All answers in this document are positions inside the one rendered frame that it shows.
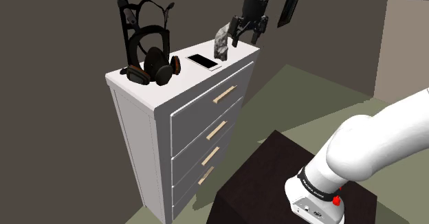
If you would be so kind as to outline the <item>black full-face respirator mask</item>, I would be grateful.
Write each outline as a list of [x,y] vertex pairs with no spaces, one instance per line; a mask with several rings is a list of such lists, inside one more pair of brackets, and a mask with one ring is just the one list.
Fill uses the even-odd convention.
[[[126,58],[128,66],[120,70],[131,82],[140,85],[149,85],[156,82],[163,86],[168,84],[173,75],[181,72],[178,56],[171,56],[170,31],[166,28],[169,10],[174,7],[171,2],[166,8],[161,8],[164,24],[139,26],[141,7],[151,0],[141,0],[138,4],[129,3],[128,0],[117,0],[122,24]],[[140,41],[149,34],[159,34],[162,37],[162,48],[153,46],[145,50]]]

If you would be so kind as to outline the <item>white smartphone with black screen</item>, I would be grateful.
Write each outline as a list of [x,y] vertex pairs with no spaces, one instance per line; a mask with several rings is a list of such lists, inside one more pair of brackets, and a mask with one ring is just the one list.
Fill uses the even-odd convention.
[[193,61],[194,63],[198,64],[199,66],[209,71],[214,71],[221,67],[220,64],[200,54],[193,54],[193,55],[187,56],[187,59]]

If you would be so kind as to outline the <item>grey marbled stone figure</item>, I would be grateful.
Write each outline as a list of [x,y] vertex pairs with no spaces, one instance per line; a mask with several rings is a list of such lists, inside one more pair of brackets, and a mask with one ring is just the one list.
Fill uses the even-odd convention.
[[228,59],[228,30],[230,24],[227,23],[218,30],[214,38],[214,58],[221,61]]

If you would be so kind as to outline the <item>dark robot stand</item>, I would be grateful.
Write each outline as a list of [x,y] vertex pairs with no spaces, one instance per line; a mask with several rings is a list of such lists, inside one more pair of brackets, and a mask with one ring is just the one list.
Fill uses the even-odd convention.
[[206,224],[309,224],[292,212],[284,185],[313,157],[273,131],[217,191]]

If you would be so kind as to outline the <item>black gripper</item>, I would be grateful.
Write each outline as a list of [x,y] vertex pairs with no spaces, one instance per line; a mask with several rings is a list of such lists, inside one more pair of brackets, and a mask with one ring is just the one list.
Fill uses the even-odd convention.
[[269,0],[244,0],[241,16],[233,16],[230,22],[232,46],[237,47],[239,37],[254,25],[251,44],[255,45],[260,35],[266,31],[269,18],[264,16]]

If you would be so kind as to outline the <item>white chest of drawers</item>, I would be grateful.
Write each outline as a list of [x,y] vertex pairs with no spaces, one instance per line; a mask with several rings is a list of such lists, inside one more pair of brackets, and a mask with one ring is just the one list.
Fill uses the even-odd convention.
[[212,41],[178,50],[181,72],[164,86],[106,74],[142,202],[162,224],[172,224],[222,161],[259,52],[239,42],[206,69],[191,56],[212,59]]

